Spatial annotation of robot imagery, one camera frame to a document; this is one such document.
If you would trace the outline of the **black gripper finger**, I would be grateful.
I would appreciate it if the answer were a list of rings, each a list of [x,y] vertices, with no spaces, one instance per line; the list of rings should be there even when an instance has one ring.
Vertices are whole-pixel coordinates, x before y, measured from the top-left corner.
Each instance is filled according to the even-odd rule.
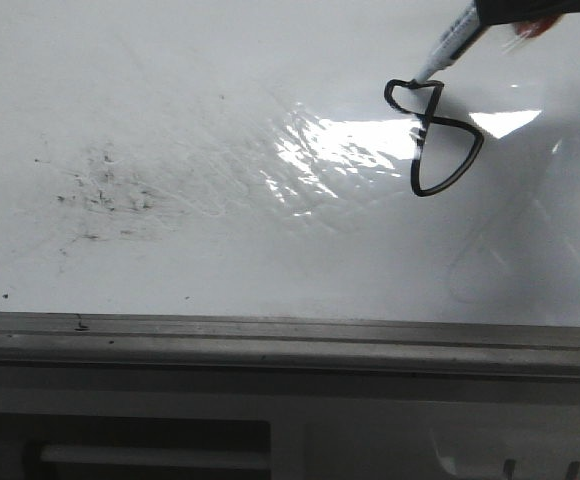
[[[580,13],[580,0],[476,0],[474,4],[485,26]]]

